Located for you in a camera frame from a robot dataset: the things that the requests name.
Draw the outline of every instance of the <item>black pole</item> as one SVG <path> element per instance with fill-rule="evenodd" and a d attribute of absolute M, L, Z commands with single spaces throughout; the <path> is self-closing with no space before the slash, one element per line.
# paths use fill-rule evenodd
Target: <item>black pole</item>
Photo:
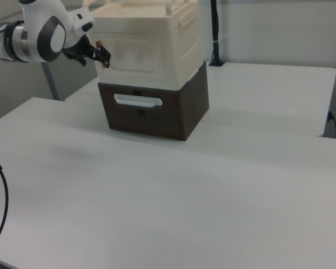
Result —
<path fill-rule="evenodd" d="M 213 60 L 210 66 L 222 66 L 224 62 L 219 57 L 219 18 L 217 10 L 217 0 L 211 0 L 212 7 L 212 28 L 213 28 Z"/>

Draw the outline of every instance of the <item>crate handle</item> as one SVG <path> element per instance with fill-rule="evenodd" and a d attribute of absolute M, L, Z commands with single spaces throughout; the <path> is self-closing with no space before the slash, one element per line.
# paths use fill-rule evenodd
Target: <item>crate handle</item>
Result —
<path fill-rule="evenodd" d="M 82 6 L 88 9 L 92 3 L 95 3 L 97 1 L 98 0 L 83 0 Z M 111 3 L 111 0 L 106 0 L 106 4 L 110 4 L 110 3 Z"/>
<path fill-rule="evenodd" d="M 166 0 L 166 14 L 172 15 L 173 14 L 173 9 L 172 6 L 176 0 Z M 184 0 L 184 4 L 189 3 L 189 0 Z"/>
<path fill-rule="evenodd" d="M 153 108 L 156 105 L 161 106 L 163 104 L 163 101 L 160 98 L 126 94 L 115 94 L 114 99 L 116 100 L 117 104 L 142 106 L 144 108 Z"/>

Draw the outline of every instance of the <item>wooden box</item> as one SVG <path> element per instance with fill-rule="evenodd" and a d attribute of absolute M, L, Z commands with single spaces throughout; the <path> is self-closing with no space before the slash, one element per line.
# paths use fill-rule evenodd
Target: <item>wooden box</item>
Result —
<path fill-rule="evenodd" d="M 185 141 L 209 108 L 205 62 L 178 91 L 98 86 L 108 124 L 114 130 Z"/>

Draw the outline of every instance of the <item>wall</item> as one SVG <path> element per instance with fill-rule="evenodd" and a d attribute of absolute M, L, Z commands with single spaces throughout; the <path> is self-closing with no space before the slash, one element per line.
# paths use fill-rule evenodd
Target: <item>wall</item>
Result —
<path fill-rule="evenodd" d="M 336 68 L 336 2 L 233 3 L 220 4 L 218 10 L 221 56 L 226 61 Z M 210 59 L 207 1 L 201 16 L 204 57 Z M 331 109 L 336 117 L 336 83 Z M 326 136 L 335 137 L 332 122 Z"/>

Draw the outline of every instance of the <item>cream plastic crate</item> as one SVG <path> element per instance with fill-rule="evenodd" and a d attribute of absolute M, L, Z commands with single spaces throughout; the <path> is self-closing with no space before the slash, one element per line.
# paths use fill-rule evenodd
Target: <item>cream plastic crate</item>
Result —
<path fill-rule="evenodd" d="M 100 41 L 112 54 L 110 68 L 96 63 L 102 83 L 180 90 L 203 64 L 198 0 L 107 0 L 92 15 L 91 43 Z"/>

